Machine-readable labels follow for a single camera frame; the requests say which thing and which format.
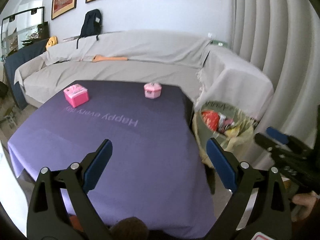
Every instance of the blue gripper pad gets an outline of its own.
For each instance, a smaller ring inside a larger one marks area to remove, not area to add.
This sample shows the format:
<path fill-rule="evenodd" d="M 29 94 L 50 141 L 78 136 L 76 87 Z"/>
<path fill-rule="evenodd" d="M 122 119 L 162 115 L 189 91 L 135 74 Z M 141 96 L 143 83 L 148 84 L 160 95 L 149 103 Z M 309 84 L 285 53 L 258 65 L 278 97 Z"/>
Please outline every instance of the blue gripper pad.
<path fill-rule="evenodd" d="M 235 193 L 238 189 L 236 173 L 225 158 L 220 148 L 211 139 L 207 142 L 207 155 L 217 171 L 224 187 Z"/>
<path fill-rule="evenodd" d="M 288 136 L 280 133 L 278 130 L 272 128 L 272 127 L 268 127 L 266 129 L 266 133 L 267 135 L 269 135 L 271 138 L 277 140 L 278 142 L 282 143 L 282 144 L 288 144 L 289 140 L 288 140 Z"/>
<path fill-rule="evenodd" d="M 107 141 L 84 173 L 82 189 L 86 194 L 96 187 L 101 174 L 112 156 L 112 149 L 111 141 Z"/>

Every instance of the purple tablecloth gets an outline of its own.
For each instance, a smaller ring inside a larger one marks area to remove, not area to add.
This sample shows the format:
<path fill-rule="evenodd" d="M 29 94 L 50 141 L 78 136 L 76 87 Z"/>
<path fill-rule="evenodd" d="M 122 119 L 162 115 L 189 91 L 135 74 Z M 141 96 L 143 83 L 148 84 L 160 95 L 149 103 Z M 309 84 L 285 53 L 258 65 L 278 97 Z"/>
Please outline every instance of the purple tablecloth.
<path fill-rule="evenodd" d="M 16 176 L 26 169 L 36 180 L 44 166 L 65 169 L 108 138 L 113 155 L 88 193 L 102 220 L 136 216 L 175 237 L 205 236 L 215 222 L 213 202 L 181 89 L 164 85 L 159 98 L 147 99 L 142 83 L 74 83 L 88 89 L 87 103 L 73 109 L 60 91 L 10 138 Z"/>

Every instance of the person's hand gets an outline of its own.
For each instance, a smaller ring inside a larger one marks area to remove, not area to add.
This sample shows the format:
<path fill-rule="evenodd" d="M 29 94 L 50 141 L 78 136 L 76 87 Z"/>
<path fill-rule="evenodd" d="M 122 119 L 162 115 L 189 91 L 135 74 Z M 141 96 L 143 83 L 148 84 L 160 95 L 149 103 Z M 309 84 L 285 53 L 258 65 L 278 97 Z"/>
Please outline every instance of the person's hand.
<path fill-rule="evenodd" d="M 297 194 L 292 198 L 292 202 L 296 205 L 302 206 L 297 214 L 293 215 L 292 221 L 300 221 L 307 218 L 317 201 L 316 193 Z"/>

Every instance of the pink box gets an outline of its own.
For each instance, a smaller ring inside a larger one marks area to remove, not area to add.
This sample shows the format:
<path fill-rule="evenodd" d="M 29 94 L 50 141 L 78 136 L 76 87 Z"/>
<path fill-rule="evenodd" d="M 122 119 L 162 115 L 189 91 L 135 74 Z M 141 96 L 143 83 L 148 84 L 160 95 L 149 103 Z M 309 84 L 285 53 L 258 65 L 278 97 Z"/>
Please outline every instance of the pink box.
<path fill-rule="evenodd" d="M 146 98 L 157 98 L 161 95 L 161 85 L 159 83 L 148 83 L 144 85 L 144 95 Z"/>
<path fill-rule="evenodd" d="M 66 100 L 75 108 L 89 101 L 88 90 L 79 84 L 66 88 L 64 91 Z"/>

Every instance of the wall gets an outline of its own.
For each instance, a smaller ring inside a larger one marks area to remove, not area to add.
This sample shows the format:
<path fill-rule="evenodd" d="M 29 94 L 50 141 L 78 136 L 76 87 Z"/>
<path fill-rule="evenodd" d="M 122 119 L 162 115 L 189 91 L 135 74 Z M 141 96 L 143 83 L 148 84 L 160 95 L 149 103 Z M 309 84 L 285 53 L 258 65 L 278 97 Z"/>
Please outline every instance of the wall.
<path fill-rule="evenodd" d="M 77 8 L 51 21 L 52 0 L 44 0 L 51 35 L 59 40 L 81 32 L 86 12 L 100 9 L 103 32 L 166 29 L 197 33 L 231 44 L 233 0 L 77 0 Z"/>

